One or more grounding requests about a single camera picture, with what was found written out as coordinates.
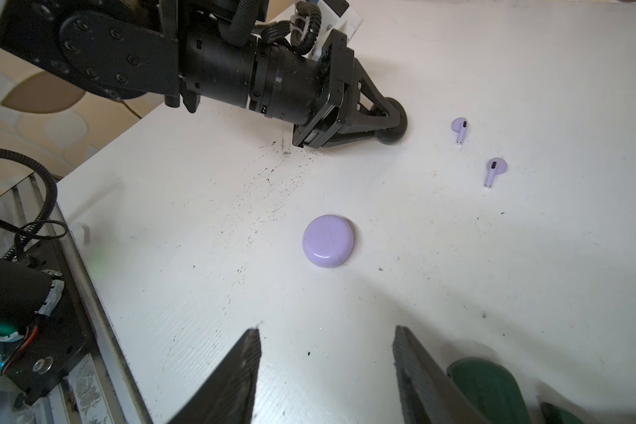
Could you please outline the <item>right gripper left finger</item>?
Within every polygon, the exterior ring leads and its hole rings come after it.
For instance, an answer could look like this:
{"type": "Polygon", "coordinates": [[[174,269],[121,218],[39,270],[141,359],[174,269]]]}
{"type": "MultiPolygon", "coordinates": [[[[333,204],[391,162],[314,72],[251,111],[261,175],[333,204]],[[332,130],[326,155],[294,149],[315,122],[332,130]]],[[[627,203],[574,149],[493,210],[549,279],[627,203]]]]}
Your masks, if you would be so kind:
{"type": "Polygon", "coordinates": [[[251,422],[260,361],[260,332],[248,329],[171,422],[251,422]]]}

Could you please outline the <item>purple round earbud case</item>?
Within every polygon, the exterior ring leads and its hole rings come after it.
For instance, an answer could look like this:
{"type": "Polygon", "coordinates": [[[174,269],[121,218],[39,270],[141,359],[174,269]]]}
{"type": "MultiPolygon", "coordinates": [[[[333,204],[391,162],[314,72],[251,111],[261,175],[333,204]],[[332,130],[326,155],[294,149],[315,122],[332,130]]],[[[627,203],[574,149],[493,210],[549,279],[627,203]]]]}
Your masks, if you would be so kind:
{"type": "Polygon", "coordinates": [[[305,229],[302,248],[307,259],[321,268],[343,264],[354,248],[355,236],[346,219],[324,215],[314,219],[305,229]]]}

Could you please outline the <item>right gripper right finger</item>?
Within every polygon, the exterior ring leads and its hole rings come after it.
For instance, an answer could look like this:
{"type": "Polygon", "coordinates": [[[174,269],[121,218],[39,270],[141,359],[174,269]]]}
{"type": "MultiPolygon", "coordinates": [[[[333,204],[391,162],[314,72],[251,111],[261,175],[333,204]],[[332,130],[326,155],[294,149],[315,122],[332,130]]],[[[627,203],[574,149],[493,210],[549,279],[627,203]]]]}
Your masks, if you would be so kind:
{"type": "Polygon", "coordinates": [[[397,326],[392,344],[405,423],[485,423],[413,332],[397,326]]]}

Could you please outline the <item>purple earbud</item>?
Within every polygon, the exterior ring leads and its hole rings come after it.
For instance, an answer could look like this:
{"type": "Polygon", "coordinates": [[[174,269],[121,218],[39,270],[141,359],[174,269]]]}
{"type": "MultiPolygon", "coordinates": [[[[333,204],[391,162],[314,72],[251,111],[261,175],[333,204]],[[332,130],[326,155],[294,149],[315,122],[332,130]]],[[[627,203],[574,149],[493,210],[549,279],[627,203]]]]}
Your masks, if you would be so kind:
{"type": "Polygon", "coordinates": [[[502,157],[495,157],[487,163],[487,174],[484,180],[484,187],[491,188],[496,176],[507,172],[508,164],[502,157]]]}
{"type": "Polygon", "coordinates": [[[452,131],[457,134],[456,143],[459,145],[463,144],[466,138],[466,130],[468,127],[467,119],[463,117],[455,118],[452,121],[452,125],[450,127],[452,128],[452,131]]]}

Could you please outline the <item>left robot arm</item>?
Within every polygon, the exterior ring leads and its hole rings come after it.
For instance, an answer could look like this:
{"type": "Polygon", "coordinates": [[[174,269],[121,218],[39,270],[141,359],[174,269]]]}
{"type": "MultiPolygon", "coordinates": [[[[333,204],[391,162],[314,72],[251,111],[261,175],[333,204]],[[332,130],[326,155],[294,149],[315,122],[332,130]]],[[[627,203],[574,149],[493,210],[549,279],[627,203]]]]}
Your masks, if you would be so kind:
{"type": "Polygon", "coordinates": [[[114,101],[147,93],[195,112],[210,98],[290,123],[296,147],[399,141],[382,95],[337,27],[346,1],[0,1],[0,49],[114,101]]]}

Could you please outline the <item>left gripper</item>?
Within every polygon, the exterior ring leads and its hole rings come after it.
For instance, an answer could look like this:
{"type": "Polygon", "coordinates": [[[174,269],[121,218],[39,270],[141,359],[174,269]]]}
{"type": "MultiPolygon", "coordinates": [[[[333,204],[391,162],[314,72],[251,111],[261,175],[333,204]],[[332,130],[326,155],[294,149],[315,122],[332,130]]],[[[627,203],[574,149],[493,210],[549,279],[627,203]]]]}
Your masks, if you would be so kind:
{"type": "Polygon", "coordinates": [[[328,51],[317,62],[299,56],[291,59],[291,86],[306,117],[304,124],[293,127],[291,142],[298,148],[332,148],[369,139],[385,129],[387,118],[398,117],[396,107],[338,32],[330,35],[328,51]],[[374,118],[346,122],[349,111],[374,118]]]}

